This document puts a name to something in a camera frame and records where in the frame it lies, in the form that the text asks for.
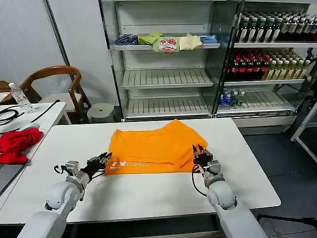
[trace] red cloth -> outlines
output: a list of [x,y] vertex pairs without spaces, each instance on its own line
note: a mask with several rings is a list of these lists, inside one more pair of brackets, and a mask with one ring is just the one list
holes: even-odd
[[23,131],[12,131],[0,137],[0,163],[24,164],[28,158],[20,152],[38,143],[43,132],[37,128]]

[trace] black wire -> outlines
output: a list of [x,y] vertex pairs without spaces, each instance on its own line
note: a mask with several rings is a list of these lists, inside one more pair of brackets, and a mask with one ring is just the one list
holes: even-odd
[[199,168],[199,166],[198,166],[198,165],[194,165],[194,166],[193,166],[193,169],[192,169],[192,181],[193,181],[193,186],[194,186],[194,188],[196,189],[196,191],[197,191],[198,193],[200,193],[201,195],[207,197],[207,194],[201,192],[201,191],[196,187],[196,184],[195,184],[195,181],[194,181],[194,171],[195,171],[195,168]]
[[4,119],[0,119],[0,121],[5,121],[4,123],[2,123],[0,125],[6,125],[6,124],[12,122],[13,120],[17,119],[19,116],[24,114],[24,112],[19,114],[19,112],[16,109],[11,109],[11,108],[18,107],[18,106],[19,105],[14,105],[14,106],[5,108],[5,109],[0,111],[0,115],[6,114],[6,113],[14,113],[14,115],[11,115],[11,116],[4,118]]
[[[32,120],[30,123],[32,123],[32,122],[35,122],[37,119],[39,119],[41,116],[43,116],[49,109],[51,109],[52,108],[52,106],[54,106],[56,103],[58,103],[58,102],[60,102],[60,100],[59,99],[57,99],[55,102],[53,102],[43,113],[41,113],[38,117],[36,117],[34,120]],[[9,107],[9,108],[6,108],[6,109],[3,109],[3,110],[1,110],[0,111],[0,114],[1,114],[1,112],[3,112],[4,110],[7,110],[7,109],[9,109],[9,112],[10,111],[16,111],[17,113],[19,113],[17,110],[15,110],[15,109],[10,109],[10,108],[13,108],[13,107],[18,107],[19,105],[15,105],[15,106],[12,106],[12,107]],[[18,116],[16,116],[15,118],[13,118],[12,120],[9,120],[9,121],[7,121],[7,122],[5,122],[4,124],[0,124],[0,125],[5,125],[5,124],[8,124],[8,123],[10,123],[11,121],[13,121],[14,119],[17,119],[19,116],[21,116],[21,115],[23,115],[24,113],[21,113],[21,114],[19,114]],[[1,134],[5,134],[5,133],[8,133],[8,132],[12,132],[12,131],[16,131],[16,130],[19,130],[20,129],[20,127],[19,128],[17,128],[17,129],[14,129],[14,130],[10,130],[10,131],[6,131],[6,132],[0,132],[0,135]]]

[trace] refrigerator shelf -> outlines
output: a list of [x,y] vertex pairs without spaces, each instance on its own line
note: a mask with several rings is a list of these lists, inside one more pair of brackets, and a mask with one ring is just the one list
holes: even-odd
[[[197,49],[215,49],[219,47],[220,47],[220,43],[214,43],[214,44],[203,44]],[[127,45],[127,46],[114,45],[114,49],[116,51],[153,50],[153,45]]]
[[294,112],[295,108],[280,95],[274,92],[246,92],[244,103],[237,108],[219,106],[217,114],[249,114],[249,113],[277,113]]
[[234,43],[234,48],[314,48],[315,42]]
[[211,87],[213,82],[203,69],[127,70],[121,88],[188,88]]
[[201,97],[130,99],[127,104],[127,119],[209,116],[209,111]]
[[225,82],[225,86],[267,85],[267,84],[291,84],[303,83],[305,79],[281,79],[281,80],[255,80],[255,81],[231,81]]

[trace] orange t-shirt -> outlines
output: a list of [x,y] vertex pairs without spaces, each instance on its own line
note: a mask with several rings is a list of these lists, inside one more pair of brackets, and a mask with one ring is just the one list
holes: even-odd
[[193,147],[207,142],[192,128],[174,120],[161,129],[116,130],[111,138],[106,175],[191,172]]

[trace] blue towel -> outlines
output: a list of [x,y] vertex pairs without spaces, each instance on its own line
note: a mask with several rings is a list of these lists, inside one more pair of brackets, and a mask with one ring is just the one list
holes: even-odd
[[119,36],[114,41],[114,44],[115,45],[119,45],[119,46],[136,45],[138,43],[139,43],[138,36],[137,35],[132,35],[132,34]]

